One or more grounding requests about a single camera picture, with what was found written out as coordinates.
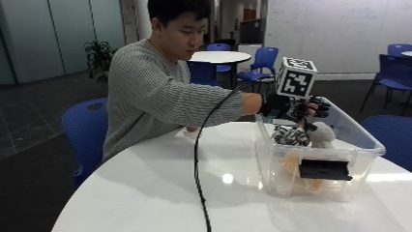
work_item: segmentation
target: clear plastic bin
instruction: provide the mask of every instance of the clear plastic bin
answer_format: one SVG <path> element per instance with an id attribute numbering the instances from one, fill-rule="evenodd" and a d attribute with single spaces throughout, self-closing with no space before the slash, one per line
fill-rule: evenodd
<path id="1" fill-rule="evenodd" d="M 370 133 L 329 100 L 325 101 L 330 103 L 329 116 L 324 119 L 308 118 L 308 121 L 321 121 L 333 128 L 334 149 L 276 144 L 270 139 L 273 124 L 284 124 L 284 120 L 272 120 L 256 115 L 256 156 L 262 185 L 272 196 L 350 202 L 356 199 L 373 160 L 385 154 L 384 145 Z M 320 175 L 324 174 L 324 167 L 325 170 L 337 167 L 337 171 L 344 168 L 348 179 L 336 179 L 333 176 L 325 179 L 313 176 L 302 178 L 301 173 L 306 173 L 308 167 L 309 170 L 312 167 L 320 167 Z"/>

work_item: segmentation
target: white cube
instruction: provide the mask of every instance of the white cube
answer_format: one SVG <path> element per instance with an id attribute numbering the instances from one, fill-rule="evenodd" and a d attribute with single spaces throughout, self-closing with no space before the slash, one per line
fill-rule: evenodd
<path id="1" fill-rule="evenodd" d="M 294 99 L 306 99 L 317 73 L 312 61 L 282 57 L 276 93 Z"/>

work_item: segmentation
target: man's hand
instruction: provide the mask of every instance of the man's hand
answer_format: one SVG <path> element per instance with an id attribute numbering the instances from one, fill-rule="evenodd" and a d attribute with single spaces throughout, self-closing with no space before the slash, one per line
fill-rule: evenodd
<path id="1" fill-rule="evenodd" d="M 329 107 L 330 105 L 328 103 L 321 102 L 321 97 L 310 97 L 308 101 L 293 101 L 286 96 L 269 94 L 268 96 L 262 96 L 258 113 L 265 117 L 273 116 L 274 118 L 286 115 L 294 122 L 300 122 L 308 116 L 325 118 Z"/>

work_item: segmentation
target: whiteboard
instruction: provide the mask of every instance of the whiteboard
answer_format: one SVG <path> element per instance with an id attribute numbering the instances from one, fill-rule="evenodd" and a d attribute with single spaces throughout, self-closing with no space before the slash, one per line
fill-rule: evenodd
<path id="1" fill-rule="evenodd" d="M 268 2 L 264 45 L 320 73 L 376 73 L 388 44 L 412 44 L 412 0 Z"/>

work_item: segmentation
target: potted plant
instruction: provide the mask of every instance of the potted plant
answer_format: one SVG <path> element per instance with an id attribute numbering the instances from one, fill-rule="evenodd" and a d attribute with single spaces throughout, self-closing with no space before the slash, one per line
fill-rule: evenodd
<path id="1" fill-rule="evenodd" d="M 85 51 L 88 54 L 89 78 L 96 77 L 96 81 L 106 80 L 112 57 L 117 49 L 112 49 L 108 42 L 92 41 L 85 43 Z"/>

